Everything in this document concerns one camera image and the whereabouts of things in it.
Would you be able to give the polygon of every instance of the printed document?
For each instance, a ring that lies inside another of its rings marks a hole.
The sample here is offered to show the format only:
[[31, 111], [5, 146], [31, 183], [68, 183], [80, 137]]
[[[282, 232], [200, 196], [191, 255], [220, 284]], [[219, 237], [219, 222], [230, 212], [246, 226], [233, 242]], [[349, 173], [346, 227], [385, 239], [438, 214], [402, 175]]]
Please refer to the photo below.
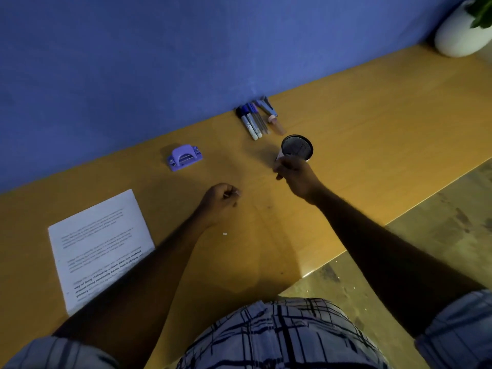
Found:
[[48, 228], [69, 315], [155, 248], [133, 191]]

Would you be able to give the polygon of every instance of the wooden table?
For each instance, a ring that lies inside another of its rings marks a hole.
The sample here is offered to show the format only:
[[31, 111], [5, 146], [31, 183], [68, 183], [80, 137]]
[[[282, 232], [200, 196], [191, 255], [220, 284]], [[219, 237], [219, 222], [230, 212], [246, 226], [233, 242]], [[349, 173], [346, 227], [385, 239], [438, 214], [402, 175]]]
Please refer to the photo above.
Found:
[[[326, 185], [388, 223], [492, 156], [491, 79], [475, 57], [415, 46], [270, 99], [288, 133], [313, 143], [310, 163]], [[324, 217], [275, 180], [281, 140], [254, 142], [230, 111], [1, 195], [0, 365], [66, 318], [48, 226], [129, 188], [155, 243], [212, 184], [243, 190], [236, 214], [200, 239], [149, 368], [343, 252]], [[163, 159], [183, 143], [204, 160], [171, 173]]]

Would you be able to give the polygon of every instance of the rolled-up sleeve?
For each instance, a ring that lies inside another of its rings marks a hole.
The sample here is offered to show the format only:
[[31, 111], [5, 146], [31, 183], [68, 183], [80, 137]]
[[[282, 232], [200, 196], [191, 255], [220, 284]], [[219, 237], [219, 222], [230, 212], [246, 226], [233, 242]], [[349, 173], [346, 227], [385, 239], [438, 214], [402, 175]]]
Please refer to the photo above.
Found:
[[118, 363], [95, 347], [55, 336], [33, 340], [4, 369], [116, 369]]
[[447, 306], [415, 347], [433, 369], [492, 367], [492, 293], [474, 291]]

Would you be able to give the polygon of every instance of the plaid shirt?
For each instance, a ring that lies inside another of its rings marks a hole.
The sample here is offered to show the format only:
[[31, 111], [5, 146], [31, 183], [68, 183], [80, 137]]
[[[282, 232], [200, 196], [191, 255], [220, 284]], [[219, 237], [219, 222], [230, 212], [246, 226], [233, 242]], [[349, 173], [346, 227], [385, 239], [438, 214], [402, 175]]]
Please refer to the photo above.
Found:
[[[492, 294], [465, 295], [435, 317], [415, 346], [435, 369], [492, 367]], [[177, 369], [387, 368], [378, 348], [335, 305], [285, 299], [246, 306], [220, 319], [188, 348]], [[111, 369], [94, 347], [53, 336], [34, 340], [5, 369]]]

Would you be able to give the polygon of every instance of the white flower pot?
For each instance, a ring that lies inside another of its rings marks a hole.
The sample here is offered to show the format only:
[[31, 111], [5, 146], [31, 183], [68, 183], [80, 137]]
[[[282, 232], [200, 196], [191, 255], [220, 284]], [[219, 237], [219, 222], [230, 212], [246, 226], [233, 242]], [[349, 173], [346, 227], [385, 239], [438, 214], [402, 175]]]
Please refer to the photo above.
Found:
[[434, 43], [442, 54], [464, 57], [482, 49], [492, 39], [492, 27], [470, 27], [475, 18], [468, 14], [465, 6], [472, 2], [464, 1], [437, 30]]

